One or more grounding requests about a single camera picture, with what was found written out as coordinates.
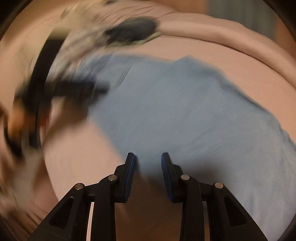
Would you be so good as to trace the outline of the person left hand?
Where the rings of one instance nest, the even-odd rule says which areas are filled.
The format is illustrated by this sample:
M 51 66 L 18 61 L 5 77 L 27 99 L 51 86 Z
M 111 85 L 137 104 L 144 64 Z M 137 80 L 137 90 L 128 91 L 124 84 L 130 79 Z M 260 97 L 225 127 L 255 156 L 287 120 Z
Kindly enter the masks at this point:
M 15 100 L 9 114 L 1 116 L 1 169 L 13 169 L 27 159 L 41 156 L 40 139 L 33 143 L 33 134 L 44 128 L 51 104 L 41 107 L 38 114 L 27 110 L 21 100 Z

